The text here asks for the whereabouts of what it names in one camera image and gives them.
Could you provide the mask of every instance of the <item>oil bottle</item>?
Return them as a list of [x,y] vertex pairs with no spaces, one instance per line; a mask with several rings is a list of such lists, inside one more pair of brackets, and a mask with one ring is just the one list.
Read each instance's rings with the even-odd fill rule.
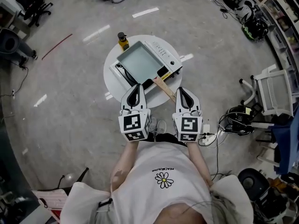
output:
[[129,48],[129,41],[126,39],[126,35],[123,32],[117,34],[118,36],[118,44],[121,46],[122,51],[125,51]]

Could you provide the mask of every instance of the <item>daisy print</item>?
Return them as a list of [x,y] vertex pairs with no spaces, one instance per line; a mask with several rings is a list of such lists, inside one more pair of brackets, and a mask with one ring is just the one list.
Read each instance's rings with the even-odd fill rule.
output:
[[155,179],[157,183],[160,184],[160,188],[168,188],[173,184],[173,180],[168,178],[168,173],[159,173],[156,175]]

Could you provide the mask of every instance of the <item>white fabric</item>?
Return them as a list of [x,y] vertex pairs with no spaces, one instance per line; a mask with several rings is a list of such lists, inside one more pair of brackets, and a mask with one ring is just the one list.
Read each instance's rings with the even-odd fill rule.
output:
[[82,182],[74,183],[60,214],[60,223],[86,224],[94,206],[109,197],[109,192],[95,190]]
[[163,208],[175,203],[187,204],[213,223],[209,189],[180,147],[185,148],[140,144],[133,169],[112,193],[118,224],[153,224]]
[[[228,223],[233,224],[252,224],[253,223],[253,208],[251,202],[235,175],[230,175],[220,179],[211,187],[213,196],[221,197],[221,211]],[[219,213],[214,216],[215,224],[222,223],[216,221],[221,219]]]

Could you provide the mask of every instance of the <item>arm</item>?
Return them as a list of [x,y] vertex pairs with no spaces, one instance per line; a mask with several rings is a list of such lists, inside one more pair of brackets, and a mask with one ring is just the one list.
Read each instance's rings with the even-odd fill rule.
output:
[[128,142],[111,174],[112,191],[117,190],[126,180],[134,166],[139,141]]
[[209,168],[207,167],[204,157],[202,156],[199,149],[198,143],[188,142],[187,146],[191,162],[195,165],[196,169],[206,182],[207,186],[211,187],[213,185],[213,181],[210,175]]

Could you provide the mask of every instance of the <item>black helmet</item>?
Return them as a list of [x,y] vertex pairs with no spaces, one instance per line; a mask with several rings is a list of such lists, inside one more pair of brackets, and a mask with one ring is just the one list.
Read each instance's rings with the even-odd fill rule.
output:
[[245,22],[242,29],[246,37],[250,40],[262,39],[269,32],[267,23],[261,19],[253,19]]

